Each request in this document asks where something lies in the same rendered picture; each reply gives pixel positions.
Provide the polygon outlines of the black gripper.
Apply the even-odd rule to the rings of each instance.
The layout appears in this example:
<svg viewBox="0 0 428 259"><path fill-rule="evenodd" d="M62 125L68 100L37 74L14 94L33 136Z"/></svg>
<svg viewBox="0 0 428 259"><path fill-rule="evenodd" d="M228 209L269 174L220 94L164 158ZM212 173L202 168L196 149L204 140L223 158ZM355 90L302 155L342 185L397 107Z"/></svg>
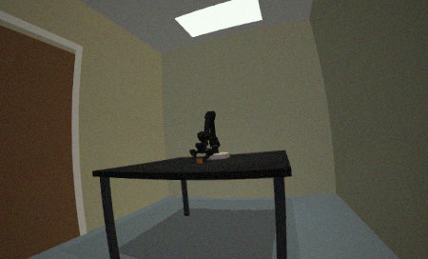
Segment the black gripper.
<svg viewBox="0 0 428 259"><path fill-rule="evenodd" d="M207 149L206 147L207 145L204 144L204 149L198 149L198 150L191 149L189 151L189 153L193 157L193 161L195 161L197 153L200 153L200 154L205 153L204 160L206 160L208 157L214 154L213 149Z"/></svg>

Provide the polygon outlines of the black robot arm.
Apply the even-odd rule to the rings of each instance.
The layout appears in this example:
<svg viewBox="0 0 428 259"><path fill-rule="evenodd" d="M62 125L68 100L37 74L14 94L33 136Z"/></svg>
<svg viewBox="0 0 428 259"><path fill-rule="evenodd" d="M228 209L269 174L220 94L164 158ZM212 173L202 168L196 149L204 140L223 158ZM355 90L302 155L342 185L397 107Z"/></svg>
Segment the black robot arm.
<svg viewBox="0 0 428 259"><path fill-rule="evenodd" d="M216 118L216 112L214 112L214 110L208 111L205 114L204 131L201 131L197 134L201 143L196 143L195 148L204 149L204 144L208 145L207 140L209 140L209 145L210 147L212 147L213 152L219 153L218 147L220 146L220 142L216 136L215 123L214 123L215 118Z"/></svg>

